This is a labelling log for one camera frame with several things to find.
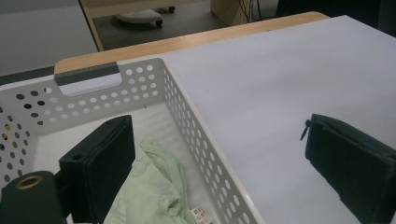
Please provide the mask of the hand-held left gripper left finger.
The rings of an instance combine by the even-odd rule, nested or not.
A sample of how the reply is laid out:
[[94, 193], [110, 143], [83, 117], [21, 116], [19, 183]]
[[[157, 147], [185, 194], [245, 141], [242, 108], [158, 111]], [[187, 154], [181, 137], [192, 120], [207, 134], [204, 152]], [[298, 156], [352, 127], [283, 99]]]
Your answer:
[[104, 223], [134, 159], [130, 115], [104, 122], [59, 159], [75, 222]]

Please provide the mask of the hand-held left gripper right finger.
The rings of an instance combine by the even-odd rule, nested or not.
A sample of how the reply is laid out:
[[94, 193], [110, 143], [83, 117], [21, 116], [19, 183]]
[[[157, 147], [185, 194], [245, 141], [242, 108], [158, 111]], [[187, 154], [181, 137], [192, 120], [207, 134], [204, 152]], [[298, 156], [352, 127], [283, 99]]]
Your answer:
[[396, 149], [353, 126], [314, 114], [305, 122], [305, 157], [362, 224], [396, 214]]

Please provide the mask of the light green cloth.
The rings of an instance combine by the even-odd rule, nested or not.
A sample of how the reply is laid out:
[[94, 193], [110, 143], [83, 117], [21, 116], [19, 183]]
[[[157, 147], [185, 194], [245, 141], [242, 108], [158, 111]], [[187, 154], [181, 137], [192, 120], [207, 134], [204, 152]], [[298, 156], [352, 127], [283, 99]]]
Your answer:
[[214, 224], [201, 207], [190, 208], [181, 161], [155, 140], [135, 145], [132, 170], [104, 224]]

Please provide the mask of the white perforated plastic basket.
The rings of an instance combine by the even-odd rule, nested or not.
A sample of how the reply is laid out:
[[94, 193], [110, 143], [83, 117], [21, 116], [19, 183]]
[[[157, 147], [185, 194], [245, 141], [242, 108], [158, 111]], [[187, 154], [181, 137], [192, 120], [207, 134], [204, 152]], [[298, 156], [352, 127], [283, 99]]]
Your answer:
[[104, 121], [131, 115], [136, 142], [178, 157], [190, 207], [216, 224], [264, 224], [165, 58], [143, 57], [56, 75], [0, 79], [0, 190], [58, 160]]

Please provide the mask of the white table board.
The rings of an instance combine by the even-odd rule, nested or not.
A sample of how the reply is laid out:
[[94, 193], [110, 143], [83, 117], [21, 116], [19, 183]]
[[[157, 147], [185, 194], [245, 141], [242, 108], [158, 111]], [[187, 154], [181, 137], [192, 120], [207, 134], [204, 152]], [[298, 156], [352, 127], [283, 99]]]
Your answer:
[[396, 148], [396, 38], [349, 17], [169, 52], [265, 224], [359, 224], [305, 158], [313, 114]]

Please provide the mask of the white cabinet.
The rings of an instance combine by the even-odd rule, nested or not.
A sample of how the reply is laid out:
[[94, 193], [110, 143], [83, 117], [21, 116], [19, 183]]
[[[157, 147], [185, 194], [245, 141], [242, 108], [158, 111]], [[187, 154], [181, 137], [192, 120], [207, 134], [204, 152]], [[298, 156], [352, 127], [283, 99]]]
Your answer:
[[96, 51], [78, 0], [0, 0], [0, 76]]

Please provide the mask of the wooden table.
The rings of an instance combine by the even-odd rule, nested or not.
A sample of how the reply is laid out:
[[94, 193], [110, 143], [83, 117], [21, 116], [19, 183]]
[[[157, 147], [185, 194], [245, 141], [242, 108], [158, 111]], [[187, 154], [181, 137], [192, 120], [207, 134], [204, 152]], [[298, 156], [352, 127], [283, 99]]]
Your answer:
[[197, 34], [182, 35], [119, 49], [111, 49], [85, 54], [60, 60], [54, 66], [54, 74], [57, 75], [103, 63], [113, 63], [154, 54], [162, 54], [180, 49], [192, 48], [204, 44], [223, 41], [226, 39], [254, 35], [257, 33], [269, 32], [327, 19], [328, 16], [316, 11], [305, 12], [301, 14], [275, 18], [268, 21], [246, 23], [205, 31]]

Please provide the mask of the dark curtain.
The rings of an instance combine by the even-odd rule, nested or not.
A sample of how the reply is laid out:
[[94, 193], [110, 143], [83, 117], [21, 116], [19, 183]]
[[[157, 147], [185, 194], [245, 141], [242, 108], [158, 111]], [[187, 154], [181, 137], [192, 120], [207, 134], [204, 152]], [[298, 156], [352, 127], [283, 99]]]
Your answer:
[[396, 0], [278, 0], [276, 16], [310, 11], [329, 17], [347, 15], [396, 37]]

